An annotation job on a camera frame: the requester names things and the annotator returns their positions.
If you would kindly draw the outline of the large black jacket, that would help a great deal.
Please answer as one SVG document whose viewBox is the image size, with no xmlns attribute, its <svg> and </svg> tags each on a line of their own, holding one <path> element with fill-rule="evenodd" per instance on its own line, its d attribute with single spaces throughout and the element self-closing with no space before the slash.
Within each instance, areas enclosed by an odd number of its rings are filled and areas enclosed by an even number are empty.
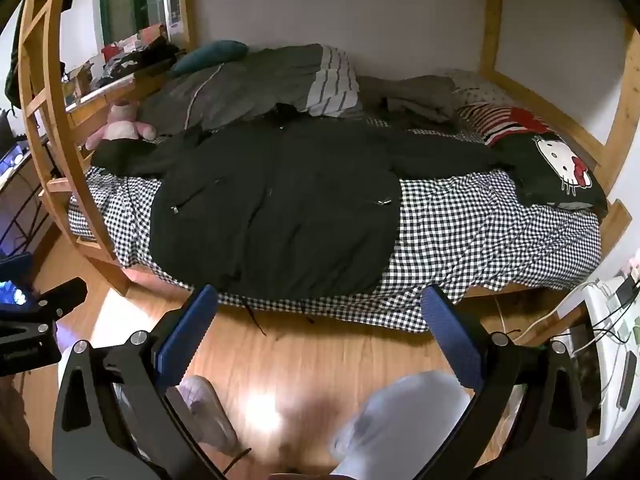
<svg viewBox="0 0 640 480">
<path fill-rule="evenodd" d="M 172 278 L 267 300 L 372 292 L 390 262 L 401 182 L 487 172 L 485 145 L 279 106 L 160 143 L 108 140 L 93 166 L 157 178 L 150 254 Z"/>
</svg>

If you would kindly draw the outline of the folded grey clothes pile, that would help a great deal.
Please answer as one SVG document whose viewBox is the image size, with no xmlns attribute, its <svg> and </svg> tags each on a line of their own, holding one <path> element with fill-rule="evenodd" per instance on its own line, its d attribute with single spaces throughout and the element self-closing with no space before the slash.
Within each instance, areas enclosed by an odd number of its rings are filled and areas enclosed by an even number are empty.
<svg viewBox="0 0 640 480">
<path fill-rule="evenodd" d="M 458 133 L 454 82 L 426 75 L 403 80 L 359 76 L 359 99 L 369 118 L 404 130 Z"/>
</svg>

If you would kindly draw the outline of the grey slipper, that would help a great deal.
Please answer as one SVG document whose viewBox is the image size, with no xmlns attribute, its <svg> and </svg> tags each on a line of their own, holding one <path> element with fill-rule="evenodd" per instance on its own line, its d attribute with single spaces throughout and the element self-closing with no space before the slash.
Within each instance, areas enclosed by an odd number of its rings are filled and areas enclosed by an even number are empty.
<svg viewBox="0 0 640 480">
<path fill-rule="evenodd" d="M 198 444 L 231 456 L 239 441 L 212 383 L 202 376 L 183 378 L 166 396 L 191 437 Z"/>
</svg>

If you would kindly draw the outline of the grey trouser leg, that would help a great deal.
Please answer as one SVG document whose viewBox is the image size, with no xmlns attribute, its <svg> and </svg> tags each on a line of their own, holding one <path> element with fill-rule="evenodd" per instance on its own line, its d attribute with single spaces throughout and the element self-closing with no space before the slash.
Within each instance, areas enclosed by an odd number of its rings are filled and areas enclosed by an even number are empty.
<svg viewBox="0 0 640 480">
<path fill-rule="evenodd" d="M 431 370 L 372 393 L 337 431 L 331 474 L 352 479 L 412 479 L 426 465 L 470 403 L 454 376 Z"/>
</svg>

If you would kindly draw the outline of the black white checkered bedsheet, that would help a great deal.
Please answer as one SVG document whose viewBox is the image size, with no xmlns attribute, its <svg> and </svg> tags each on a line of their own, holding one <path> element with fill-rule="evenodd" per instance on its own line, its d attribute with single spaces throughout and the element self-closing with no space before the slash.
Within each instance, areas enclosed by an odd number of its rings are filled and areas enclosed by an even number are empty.
<svg viewBox="0 0 640 480">
<path fill-rule="evenodd" d="M 200 287 L 172 278 L 151 257 L 151 208 L 160 180 L 117 177 L 92 163 L 85 179 L 122 266 L 146 266 L 168 283 Z M 420 298 L 427 286 L 439 286 L 452 301 L 473 287 L 563 289 L 580 283 L 600 262 L 598 217 L 521 204 L 501 162 L 487 172 L 405 180 L 400 188 L 397 240 L 372 292 L 267 300 L 214 287 L 220 299 L 249 309 L 325 315 L 420 333 L 425 330 Z"/>
</svg>

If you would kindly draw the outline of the pink plush teddy bear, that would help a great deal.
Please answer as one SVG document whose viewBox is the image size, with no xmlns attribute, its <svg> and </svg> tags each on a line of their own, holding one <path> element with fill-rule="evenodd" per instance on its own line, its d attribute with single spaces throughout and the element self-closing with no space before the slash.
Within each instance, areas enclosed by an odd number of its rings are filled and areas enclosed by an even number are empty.
<svg viewBox="0 0 640 480">
<path fill-rule="evenodd" d="M 156 139 L 155 128 L 138 121 L 139 103 L 128 100 L 113 102 L 108 108 L 106 123 L 85 142 L 88 151 L 95 150 L 102 141 Z"/>
</svg>

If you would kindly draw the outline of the Hello Kitty black pillow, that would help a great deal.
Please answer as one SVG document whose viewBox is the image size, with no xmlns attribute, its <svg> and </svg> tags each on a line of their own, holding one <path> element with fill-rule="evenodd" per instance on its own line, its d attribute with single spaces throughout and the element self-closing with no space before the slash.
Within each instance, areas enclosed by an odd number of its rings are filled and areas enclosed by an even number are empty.
<svg viewBox="0 0 640 480">
<path fill-rule="evenodd" d="M 586 210 L 600 219 L 608 213 L 608 200 L 594 174 L 555 134 L 514 133 L 492 148 L 523 205 Z"/>
</svg>

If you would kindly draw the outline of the cluttered wooden shelf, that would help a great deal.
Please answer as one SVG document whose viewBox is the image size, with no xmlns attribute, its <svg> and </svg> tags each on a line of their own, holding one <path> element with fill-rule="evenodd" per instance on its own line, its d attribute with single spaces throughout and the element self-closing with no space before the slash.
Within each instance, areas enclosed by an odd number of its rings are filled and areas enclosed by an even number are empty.
<svg viewBox="0 0 640 480">
<path fill-rule="evenodd" d="M 181 50 L 169 41 L 163 23 L 151 25 L 136 34 L 107 44 L 84 64 L 63 73 L 66 105 L 77 104 L 91 92 L 126 76 L 157 64 L 175 63 Z"/>
</svg>

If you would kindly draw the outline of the red striped pillow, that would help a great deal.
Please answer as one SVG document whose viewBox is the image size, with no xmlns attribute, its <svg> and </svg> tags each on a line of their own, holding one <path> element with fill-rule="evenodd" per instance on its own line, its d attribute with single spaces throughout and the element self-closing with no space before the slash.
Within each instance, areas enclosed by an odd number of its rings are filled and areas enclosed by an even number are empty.
<svg viewBox="0 0 640 480">
<path fill-rule="evenodd" d="M 460 107 L 457 114 L 489 146 L 511 134 L 553 132 L 536 114 L 518 106 L 472 103 Z"/>
</svg>

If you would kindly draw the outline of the teal pillow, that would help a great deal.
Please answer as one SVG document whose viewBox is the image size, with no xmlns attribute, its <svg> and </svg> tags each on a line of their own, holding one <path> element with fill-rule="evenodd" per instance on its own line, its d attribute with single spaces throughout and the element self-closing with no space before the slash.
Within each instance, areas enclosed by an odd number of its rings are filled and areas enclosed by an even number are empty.
<svg viewBox="0 0 640 480">
<path fill-rule="evenodd" d="M 248 53 L 246 44 L 235 40 L 217 40 L 183 55 L 171 67 L 175 76 L 205 70 L 219 64 L 242 60 Z"/>
</svg>

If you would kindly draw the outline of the white dotted pillow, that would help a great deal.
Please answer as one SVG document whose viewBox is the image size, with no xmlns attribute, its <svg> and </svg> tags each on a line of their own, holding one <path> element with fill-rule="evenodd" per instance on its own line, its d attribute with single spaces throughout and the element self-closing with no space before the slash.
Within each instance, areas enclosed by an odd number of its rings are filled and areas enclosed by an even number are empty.
<svg viewBox="0 0 640 480">
<path fill-rule="evenodd" d="M 454 107 L 460 108 L 476 103 L 489 103 L 498 106 L 515 104 L 503 88 L 468 70 L 443 70 L 440 74 L 454 83 Z"/>
</svg>

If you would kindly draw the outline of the grey striped duvet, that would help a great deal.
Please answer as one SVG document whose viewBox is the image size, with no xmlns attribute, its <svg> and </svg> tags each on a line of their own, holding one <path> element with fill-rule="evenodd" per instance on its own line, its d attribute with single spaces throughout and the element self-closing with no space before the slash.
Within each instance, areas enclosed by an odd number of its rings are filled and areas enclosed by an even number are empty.
<svg viewBox="0 0 640 480">
<path fill-rule="evenodd" d="M 142 101 L 139 119 L 159 134 L 215 130 L 278 104 L 310 116 L 358 118 L 359 84 L 346 52 L 323 44 L 264 49 L 168 80 Z"/>
</svg>

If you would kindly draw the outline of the wooden bunk bed frame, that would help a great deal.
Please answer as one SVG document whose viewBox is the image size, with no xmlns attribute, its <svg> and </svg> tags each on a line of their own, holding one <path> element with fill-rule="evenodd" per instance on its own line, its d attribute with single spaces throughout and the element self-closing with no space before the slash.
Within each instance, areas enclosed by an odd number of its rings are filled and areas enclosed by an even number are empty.
<svg viewBox="0 0 640 480">
<path fill-rule="evenodd" d="M 24 2 L 18 38 L 18 88 L 32 160 L 43 190 L 43 205 L 62 234 L 102 278 L 121 295 L 131 285 L 114 254 L 111 237 L 89 193 L 84 172 L 88 156 L 80 144 L 105 118 L 107 107 L 120 98 L 140 98 L 160 88 L 164 76 L 144 76 L 73 113 L 64 110 L 60 81 L 60 21 L 63 0 Z M 186 19 L 186 44 L 194 47 L 196 32 L 193 0 L 180 0 Z M 486 0 L 480 74 L 501 86 L 535 112 L 568 133 L 596 163 L 596 175 L 605 191 L 611 191 L 631 149 L 639 122 L 639 5 L 620 0 L 627 14 L 625 65 L 622 90 L 608 140 L 598 141 L 573 117 L 542 96 L 496 69 L 503 0 Z"/>
</svg>

